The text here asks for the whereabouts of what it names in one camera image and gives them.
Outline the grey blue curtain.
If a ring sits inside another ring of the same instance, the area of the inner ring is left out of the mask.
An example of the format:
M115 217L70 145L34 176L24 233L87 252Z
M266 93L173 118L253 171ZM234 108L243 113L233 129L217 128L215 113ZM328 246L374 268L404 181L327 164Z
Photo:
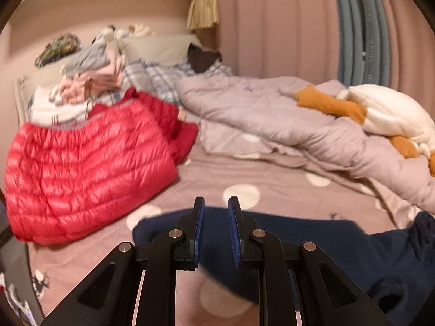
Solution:
M346 86L390 85L391 46L383 0L337 0L338 79Z

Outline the beige pillow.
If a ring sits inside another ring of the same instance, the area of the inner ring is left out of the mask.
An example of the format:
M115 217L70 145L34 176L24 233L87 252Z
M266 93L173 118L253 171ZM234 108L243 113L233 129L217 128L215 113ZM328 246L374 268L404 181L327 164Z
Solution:
M129 63L141 60L146 64L175 65L187 62L191 43L202 47L194 34L127 37L121 39L118 46Z

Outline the pink curtain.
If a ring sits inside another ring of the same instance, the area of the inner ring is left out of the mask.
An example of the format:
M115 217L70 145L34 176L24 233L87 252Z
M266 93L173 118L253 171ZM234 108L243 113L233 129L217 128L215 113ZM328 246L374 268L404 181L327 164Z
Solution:
M337 0L217 1L217 44L235 74L297 76L311 83L339 80ZM383 4L392 50L387 87L433 112L434 26L416 0Z

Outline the green patterned cloth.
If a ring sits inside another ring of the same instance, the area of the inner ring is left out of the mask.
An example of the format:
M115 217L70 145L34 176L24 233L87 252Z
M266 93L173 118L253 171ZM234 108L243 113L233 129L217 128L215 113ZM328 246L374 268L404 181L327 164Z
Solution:
M64 33L51 40L34 61L36 68L42 68L83 48L81 40L73 33Z

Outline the beige tasselled cloth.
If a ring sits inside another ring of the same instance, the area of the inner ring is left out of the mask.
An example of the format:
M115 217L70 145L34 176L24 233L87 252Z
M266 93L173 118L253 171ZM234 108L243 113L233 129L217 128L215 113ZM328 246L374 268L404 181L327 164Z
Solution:
M191 0L187 17L188 30L211 29L219 23L218 0Z

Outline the light pink quilted duvet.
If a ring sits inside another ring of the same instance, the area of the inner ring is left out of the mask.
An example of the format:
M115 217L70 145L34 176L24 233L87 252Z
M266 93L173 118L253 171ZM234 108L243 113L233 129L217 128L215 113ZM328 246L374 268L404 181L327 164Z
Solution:
M374 180L418 208L434 211L434 177L423 156L406 159L384 137L348 118L300 108L297 77L183 77L175 86L189 111L267 140L293 146L354 178Z

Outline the navy blue fleece garment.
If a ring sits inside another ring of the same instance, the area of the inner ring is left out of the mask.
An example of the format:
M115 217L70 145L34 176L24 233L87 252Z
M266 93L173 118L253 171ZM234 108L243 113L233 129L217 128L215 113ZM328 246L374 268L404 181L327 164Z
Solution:
M394 325L408 325L434 287L434 217L426 212L417 214L407 229L372 235L347 220L251 216L282 242L318 244ZM202 267L227 289L256 303L258 277L234 264L227 210L208 207L204 224Z

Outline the black garment near pillow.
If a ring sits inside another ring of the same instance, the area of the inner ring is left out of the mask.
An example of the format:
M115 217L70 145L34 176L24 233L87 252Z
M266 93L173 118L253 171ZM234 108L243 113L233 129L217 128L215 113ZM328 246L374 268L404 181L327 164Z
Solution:
M203 51L201 47L191 43L187 50L187 62L196 74L207 71L216 61L221 61L220 52Z

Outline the pile of folded clothes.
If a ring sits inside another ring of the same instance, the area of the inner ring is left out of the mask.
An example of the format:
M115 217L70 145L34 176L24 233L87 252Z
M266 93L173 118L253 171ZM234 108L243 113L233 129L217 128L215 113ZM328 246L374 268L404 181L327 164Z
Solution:
M122 86L125 56L118 42L127 37L152 36L150 27L108 25L79 52L45 65L20 83L26 120L43 127L82 121L93 101Z

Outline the plaid blue white pillow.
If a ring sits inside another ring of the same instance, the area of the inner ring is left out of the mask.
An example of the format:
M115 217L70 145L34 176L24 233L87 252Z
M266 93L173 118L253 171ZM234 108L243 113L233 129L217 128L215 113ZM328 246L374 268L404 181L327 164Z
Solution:
M197 74L188 62L175 65L161 65L158 63L146 64L138 60L124 67L122 70L122 86L119 90L109 90L98 96L92 103L113 105L120 101L129 87L145 91L164 102L181 106L176 90L176 84L183 77L194 77L202 75L211 77L222 74L232 76L232 70L215 61L205 72Z

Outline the white and orange plush toy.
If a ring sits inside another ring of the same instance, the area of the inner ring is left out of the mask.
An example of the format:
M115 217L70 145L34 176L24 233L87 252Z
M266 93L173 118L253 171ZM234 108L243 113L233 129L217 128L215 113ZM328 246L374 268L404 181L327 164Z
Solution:
M348 117L365 132L388 138L406 159L423 156L434 174L434 120L410 96L381 85L350 86L332 96L308 85L294 95L301 108Z

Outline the red puffer jacket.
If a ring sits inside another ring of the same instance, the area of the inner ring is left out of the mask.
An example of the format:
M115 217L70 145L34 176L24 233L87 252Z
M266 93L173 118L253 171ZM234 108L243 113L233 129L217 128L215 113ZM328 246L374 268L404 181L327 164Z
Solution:
M63 244L115 222L177 180L197 136L176 105L134 87L81 124L24 124L4 178L14 236Z

